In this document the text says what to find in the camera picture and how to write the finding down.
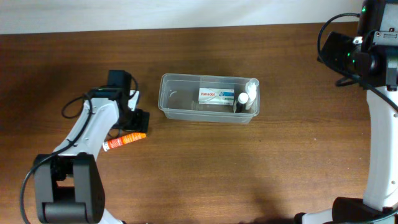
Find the white Panadol box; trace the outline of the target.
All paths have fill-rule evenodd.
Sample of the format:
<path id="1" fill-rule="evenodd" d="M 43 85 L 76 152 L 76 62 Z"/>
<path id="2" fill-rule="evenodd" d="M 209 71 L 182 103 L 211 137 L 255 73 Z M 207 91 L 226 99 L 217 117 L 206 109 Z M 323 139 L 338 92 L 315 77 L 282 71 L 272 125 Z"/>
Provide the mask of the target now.
<path id="1" fill-rule="evenodd" d="M 199 104 L 204 105 L 227 105 L 234 103 L 233 89 L 200 88 L 198 94 Z"/>

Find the white squeeze bottle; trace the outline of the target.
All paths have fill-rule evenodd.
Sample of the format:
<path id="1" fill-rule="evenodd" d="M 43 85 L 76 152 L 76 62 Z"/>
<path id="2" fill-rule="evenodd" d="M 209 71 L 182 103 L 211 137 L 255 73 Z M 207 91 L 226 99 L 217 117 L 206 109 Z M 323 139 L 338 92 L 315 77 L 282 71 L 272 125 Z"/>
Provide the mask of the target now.
<path id="1" fill-rule="evenodd" d="M 246 110 L 250 110 L 257 98 L 257 88 L 259 82 L 255 78 L 250 79 L 245 85 L 245 92 L 248 95 L 248 101 L 246 102 Z"/>

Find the dark bottle white cap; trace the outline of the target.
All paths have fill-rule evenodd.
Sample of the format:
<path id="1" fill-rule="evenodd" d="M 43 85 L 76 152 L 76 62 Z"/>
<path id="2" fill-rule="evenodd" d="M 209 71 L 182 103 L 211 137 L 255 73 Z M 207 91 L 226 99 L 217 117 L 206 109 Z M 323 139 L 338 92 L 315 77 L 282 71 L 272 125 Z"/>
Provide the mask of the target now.
<path id="1" fill-rule="evenodd" d="M 234 112 L 242 113 L 245 110 L 246 103 L 248 102 L 249 96 L 247 93 L 240 93 L 237 100 L 234 103 Z"/>

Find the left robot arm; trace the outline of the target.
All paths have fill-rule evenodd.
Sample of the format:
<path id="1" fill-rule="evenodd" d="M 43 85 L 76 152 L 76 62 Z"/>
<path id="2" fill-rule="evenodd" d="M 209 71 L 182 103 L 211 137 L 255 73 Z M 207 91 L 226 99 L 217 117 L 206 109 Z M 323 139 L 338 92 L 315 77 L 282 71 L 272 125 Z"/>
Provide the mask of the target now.
<path id="1" fill-rule="evenodd" d="M 41 223 L 120 223 L 105 208 L 96 159 L 112 129 L 146 133 L 150 114 L 136 108 L 138 84 L 124 70 L 110 70 L 107 83 L 81 99 L 68 136 L 53 153 L 39 154 L 29 172 Z"/>

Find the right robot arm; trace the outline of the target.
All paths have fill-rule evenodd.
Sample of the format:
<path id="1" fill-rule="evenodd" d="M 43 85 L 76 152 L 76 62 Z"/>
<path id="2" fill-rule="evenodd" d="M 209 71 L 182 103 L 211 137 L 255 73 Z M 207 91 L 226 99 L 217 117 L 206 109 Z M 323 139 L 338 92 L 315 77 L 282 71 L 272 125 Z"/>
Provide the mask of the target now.
<path id="1" fill-rule="evenodd" d="M 294 223 L 397 223 L 397 1 L 367 0 L 355 37 L 330 32 L 318 61 L 343 77 L 336 86 L 366 90 L 371 118 L 369 175 L 363 198 L 338 197 L 331 209 L 298 213 Z"/>

